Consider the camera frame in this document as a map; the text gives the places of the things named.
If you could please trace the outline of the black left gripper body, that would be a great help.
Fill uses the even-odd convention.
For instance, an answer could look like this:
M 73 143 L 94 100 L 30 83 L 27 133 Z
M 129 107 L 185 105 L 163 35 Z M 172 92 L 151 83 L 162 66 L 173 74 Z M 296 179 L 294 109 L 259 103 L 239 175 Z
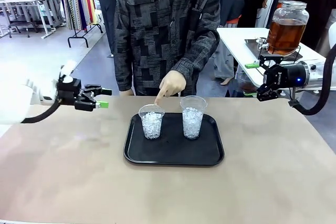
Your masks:
M 57 90 L 60 105 L 74 105 L 81 90 L 81 80 L 74 78 L 69 83 L 58 82 Z

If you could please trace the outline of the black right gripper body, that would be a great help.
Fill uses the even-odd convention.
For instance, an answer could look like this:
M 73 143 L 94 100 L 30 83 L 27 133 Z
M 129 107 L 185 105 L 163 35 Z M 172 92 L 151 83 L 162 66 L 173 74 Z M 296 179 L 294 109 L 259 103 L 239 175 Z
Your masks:
M 301 63 L 273 65 L 264 72 L 264 84 L 267 87 L 303 87 L 306 83 L 307 71 Z

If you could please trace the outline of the person's left hand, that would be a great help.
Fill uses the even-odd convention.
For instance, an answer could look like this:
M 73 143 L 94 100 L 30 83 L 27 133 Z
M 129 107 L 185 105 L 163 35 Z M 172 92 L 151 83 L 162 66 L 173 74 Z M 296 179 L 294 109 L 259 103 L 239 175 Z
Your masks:
M 163 97 L 170 97 L 180 93 L 185 89 L 185 87 L 186 80 L 184 76 L 178 71 L 169 71 L 160 83 L 160 90 L 155 98 L 154 104 L 158 105 Z

